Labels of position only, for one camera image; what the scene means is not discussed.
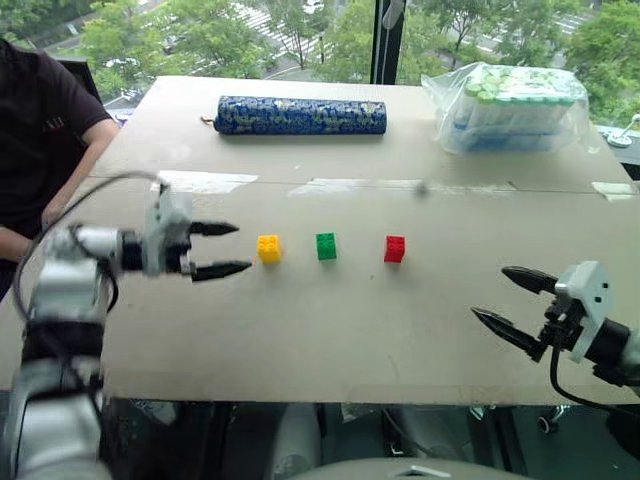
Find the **person's hand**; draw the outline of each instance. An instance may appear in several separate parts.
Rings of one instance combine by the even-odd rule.
[[[61,199],[53,197],[49,204],[42,211],[42,229],[44,230],[49,225],[51,225],[64,211],[64,206],[67,204],[66,201],[62,201]]]

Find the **black t-shirt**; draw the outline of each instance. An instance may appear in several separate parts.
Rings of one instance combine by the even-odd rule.
[[[108,118],[59,62],[0,40],[0,225],[33,237],[86,150],[82,135]]]

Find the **green lego brick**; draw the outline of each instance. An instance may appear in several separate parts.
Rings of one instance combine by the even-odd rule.
[[[316,248],[318,260],[333,260],[337,258],[336,237],[333,233],[316,234]]]

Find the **yellow lego brick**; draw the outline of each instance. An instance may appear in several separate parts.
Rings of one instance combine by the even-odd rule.
[[[258,256],[263,263],[276,263],[282,259],[282,248],[278,235],[258,237]]]

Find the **robotic arm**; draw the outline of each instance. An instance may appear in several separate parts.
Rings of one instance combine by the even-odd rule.
[[[141,238],[130,230],[81,225],[53,232],[27,312],[22,366],[0,444],[0,479],[111,478],[98,462],[101,435],[108,434],[101,424],[99,360],[118,277],[178,273],[196,282],[241,272],[251,263],[201,267],[188,256],[192,234],[236,230],[192,222],[190,195],[162,186]]]
[[[557,384],[554,367],[560,351],[567,350],[576,363],[584,358],[591,360],[596,377],[628,386],[640,396],[640,332],[606,318],[612,303],[611,286],[599,262],[571,266],[559,278],[523,267],[506,267],[502,273],[530,292],[555,296],[544,314],[547,321],[538,338],[518,330],[494,312],[477,307],[471,310],[493,333],[524,350],[534,362],[552,347],[551,383],[558,393],[578,403],[602,407],[567,394]]]

